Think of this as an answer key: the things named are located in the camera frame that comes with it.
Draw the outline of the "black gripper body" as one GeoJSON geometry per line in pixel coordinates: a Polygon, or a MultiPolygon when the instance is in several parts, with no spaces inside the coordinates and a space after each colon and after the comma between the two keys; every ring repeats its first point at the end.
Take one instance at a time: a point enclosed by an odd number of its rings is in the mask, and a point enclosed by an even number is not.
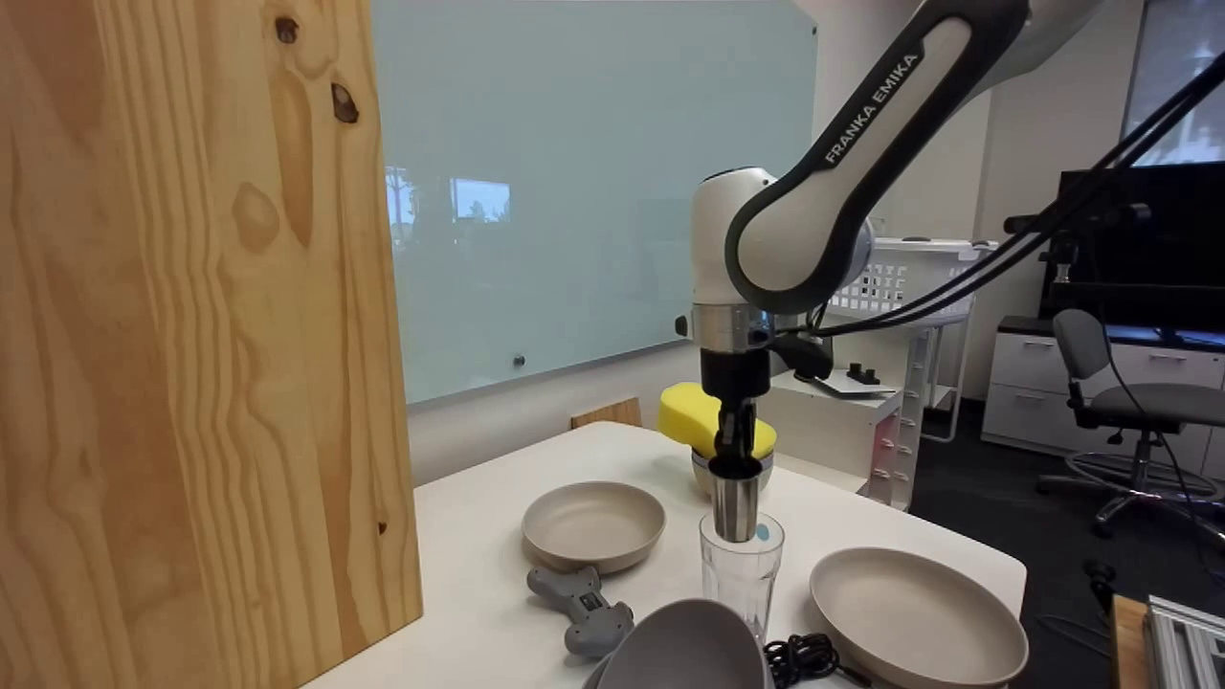
{"type": "Polygon", "coordinates": [[[702,388],[716,404],[759,404],[768,390],[768,354],[702,354],[702,388]]]}

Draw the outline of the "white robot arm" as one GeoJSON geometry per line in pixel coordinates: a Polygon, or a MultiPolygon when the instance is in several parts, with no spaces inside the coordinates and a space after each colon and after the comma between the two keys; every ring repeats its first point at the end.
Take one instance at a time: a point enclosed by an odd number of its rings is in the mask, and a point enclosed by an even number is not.
{"type": "Polygon", "coordinates": [[[694,196],[694,340],[716,460],[753,447],[772,317],[811,313],[870,257],[864,216],[980,94],[1039,71],[1101,0],[917,0],[882,62],[781,177],[722,168],[694,196]]]}

